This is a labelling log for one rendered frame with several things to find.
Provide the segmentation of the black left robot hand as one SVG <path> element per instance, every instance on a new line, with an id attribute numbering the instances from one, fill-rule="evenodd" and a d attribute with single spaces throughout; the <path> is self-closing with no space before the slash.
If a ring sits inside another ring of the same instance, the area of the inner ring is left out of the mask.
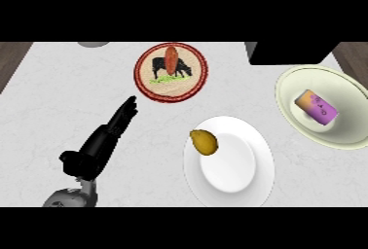
<path id="1" fill-rule="evenodd" d="M 100 174 L 112 156 L 118 140 L 137 113 L 135 97 L 131 96 L 118 108 L 107 124 L 94 129 L 76 151 L 65 151 L 60 154 L 63 172 L 91 181 Z"/>

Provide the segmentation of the round red-rimmed cow plate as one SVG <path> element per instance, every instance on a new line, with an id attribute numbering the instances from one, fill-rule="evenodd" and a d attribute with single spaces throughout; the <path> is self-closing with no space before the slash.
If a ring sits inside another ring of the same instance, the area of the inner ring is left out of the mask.
<path id="1" fill-rule="evenodd" d="M 196 95 L 208 76 L 208 65 L 198 49 L 178 42 L 146 50 L 132 69 L 134 84 L 153 101 L 175 103 Z"/>

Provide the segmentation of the white bowl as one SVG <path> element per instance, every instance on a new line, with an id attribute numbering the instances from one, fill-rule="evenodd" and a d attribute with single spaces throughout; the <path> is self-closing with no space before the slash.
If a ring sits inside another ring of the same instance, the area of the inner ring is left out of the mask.
<path id="1" fill-rule="evenodd" d="M 218 141 L 217 152 L 202 156 L 186 139 L 183 174 L 196 199 L 205 206 L 260 206 L 274 183 L 273 155 L 260 132 L 229 116 L 209 118 L 195 128 Z"/>

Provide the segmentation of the purple and orange can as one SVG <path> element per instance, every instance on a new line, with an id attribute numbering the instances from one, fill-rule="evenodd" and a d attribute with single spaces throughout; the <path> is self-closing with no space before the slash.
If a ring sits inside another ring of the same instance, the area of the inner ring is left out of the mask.
<path id="1" fill-rule="evenodd" d="M 335 107 L 310 89 L 295 98 L 294 104 L 320 125 L 326 125 L 338 115 Z"/>

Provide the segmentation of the pale green plate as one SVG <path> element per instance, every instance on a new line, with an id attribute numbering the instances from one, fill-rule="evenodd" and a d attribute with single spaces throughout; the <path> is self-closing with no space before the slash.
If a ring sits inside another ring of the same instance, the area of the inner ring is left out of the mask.
<path id="1" fill-rule="evenodd" d="M 368 89 L 344 73 L 319 65 L 292 67 L 276 82 L 276 102 L 310 140 L 342 150 L 368 147 Z"/>

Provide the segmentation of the grey round object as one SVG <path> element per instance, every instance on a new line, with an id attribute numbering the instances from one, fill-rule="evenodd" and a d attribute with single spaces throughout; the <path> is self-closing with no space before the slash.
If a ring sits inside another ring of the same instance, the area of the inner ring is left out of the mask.
<path id="1" fill-rule="evenodd" d="M 104 46 L 109 42 L 78 42 L 78 44 L 85 48 L 99 48 Z"/>

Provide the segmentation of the black appliance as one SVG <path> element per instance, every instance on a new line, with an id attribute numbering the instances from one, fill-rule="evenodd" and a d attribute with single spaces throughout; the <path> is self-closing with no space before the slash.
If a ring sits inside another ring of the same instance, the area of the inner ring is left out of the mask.
<path id="1" fill-rule="evenodd" d="M 338 45 L 338 42 L 245 42 L 251 65 L 317 64 Z"/>

